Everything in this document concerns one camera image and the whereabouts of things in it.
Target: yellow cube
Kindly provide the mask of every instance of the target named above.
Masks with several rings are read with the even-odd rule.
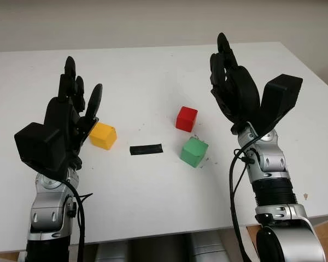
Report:
[[[98,122],[90,133],[90,140],[95,146],[110,150],[116,140],[115,128]]]

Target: robotic hand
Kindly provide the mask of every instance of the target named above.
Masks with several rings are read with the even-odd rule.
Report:
[[[102,85],[93,89],[86,114],[80,116],[85,109],[83,95],[83,79],[80,76],[75,79],[75,63],[69,56],[60,78],[58,96],[49,102],[44,124],[31,123],[15,134],[21,160],[38,172],[26,262],[68,261],[73,218],[77,213],[78,262],[83,260],[85,218],[76,190],[79,183],[76,170],[81,169],[82,164],[78,157],[80,148],[98,122],[96,113]]]
[[[233,167],[243,153],[250,183],[256,195],[256,220],[262,229],[256,236],[261,262],[323,262],[324,251],[305,209],[292,191],[285,157],[273,129],[295,106],[302,79],[280,75],[259,93],[248,71],[237,64],[223,33],[218,36],[218,53],[210,58],[211,83],[222,113],[233,123],[242,147],[230,167],[230,195],[233,227],[244,261],[246,254],[236,216]]]

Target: wire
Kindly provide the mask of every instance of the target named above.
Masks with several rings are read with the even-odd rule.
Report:
[[[83,198],[81,200],[81,203],[84,202],[85,199],[87,199],[88,197],[92,196],[93,193],[90,193],[90,194],[86,194],[86,195],[80,195],[81,198]],[[78,226],[80,227],[80,209],[78,208],[78,212],[77,212],[77,220],[78,220]]]
[[[239,230],[238,220],[237,220],[237,214],[236,214],[236,207],[235,207],[235,191],[233,190],[233,169],[235,168],[236,161],[238,157],[244,152],[245,149],[247,149],[249,146],[251,146],[253,143],[258,141],[262,136],[257,136],[256,138],[252,139],[250,142],[246,143],[236,154],[233,158],[231,165],[230,165],[230,172],[229,172],[229,183],[230,183],[230,201],[231,201],[231,216],[232,216],[232,223],[233,228],[235,229],[235,233],[237,236],[239,249],[241,250],[242,258],[244,262],[251,262],[249,259],[247,253],[245,252],[241,232]]]
[[[78,223],[80,233],[79,233],[77,262],[83,262],[83,260],[84,260],[84,244],[85,244],[85,214],[84,214],[83,202],[80,199],[80,196],[79,196],[77,190],[72,186],[72,184],[70,184],[66,180],[63,180],[61,182],[63,184],[65,184],[72,191],[72,193],[78,203],[78,210],[80,210],[80,223]]]
[[[264,131],[264,133],[262,133],[261,135],[255,137],[254,139],[252,139],[251,141],[249,141],[248,143],[246,143],[241,149],[239,149],[236,153],[236,150],[234,150],[235,153],[235,157],[233,158],[231,165],[230,165],[230,171],[229,171],[229,184],[230,184],[230,201],[231,201],[231,217],[232,217],[232,223],[233,223],[233,228],[235,230],[236,236],[237,236],[237,240],[238,240],[238,244],[239,244],[239,249],[241,250],[241,254],[242,254],[242,258],[244,262],[251,262],[250,258],[248,257],[244,246],[243,246],[243,241],[242,241],[242,237],[241,237],[241,231],[239,230],[239,224],[238,224],[238,219],[237,219],[237,214],[236,214],[236,206],[235,206],[235,193],[237,190],[237,187],[239,185],[239,182],[236,185],[235,190],[233,190],[233,169],[235,168],[235,164],[236,161],[239,159],[239,156],[244,153],[244,151],[251,146],[253,143],[257,142],[259,139],[261,139],[264,135],[266,135],[268,132],[270,132],[272,130],[272,127],[274,127],[274,124],[277,123],[282,116],[279,116],[278,118],[276,118]]]
[[[243,169],[243,171],[242,171],[242,173],[241,173],[241,176],[239,177],[239,179],[238,179],[238,182],[237,182],[237,184],[236,184],[236,187],[235,187],[235,189],[233,190],[233,196],[235,195],[235,193],[236,193],[236,190],[237,190],[237,188],[238,188],[238,186],[239,186],[239,183],[241,182],[241,180],[242,180],[242,177],[243,177],[243,175],[244,175],[244,173],[245,173],[245,170],[247,169],[247,164],[245,164],[244,165],[244,169]]]
[[[233,150],[233,154],[236,155],[236,154],[237,154],[236,152],[237,152],[238,150],[239,150],[239,148],[236,148],[235,150]]]

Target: block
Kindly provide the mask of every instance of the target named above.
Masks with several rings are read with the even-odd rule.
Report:
[[[176,118],[176,128],[191,132],[196,122],[198,110],[183,106]]]
[[[180,158],[196,168],[206,154],[207,148],[208,144],[203,141],[190,138],[183,146]]]
[[[116,140],[115,128],[98,122],[89,137],[93,145],[110,150]]]

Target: floor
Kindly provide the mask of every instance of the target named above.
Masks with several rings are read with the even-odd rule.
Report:
[[[259,230],[259,226],[247,227],[249,236],[255,246],[256,233]],[[320,242],[324,248],[327,262],[328,262],[328,221],[321,223],[315,227],[316,233]],[[225,245],[225,248],[229,251],[236,243],[233,241],[233,230],[222,230],[220,234],[221,239]],[[151,237],[143,238],[132,241],[132,255],[135,261],[185,261],[184,259],[184,238],[181,236],[164,236],[164,237]],[[93,252],[96,250],[96,245],[86,246],[85,253],[92,257]],[[229,254],[231,262],[239,262],[240,256],[238,254]],[[4,261],[17,261],[18,253],[0,254],[0,262]]]

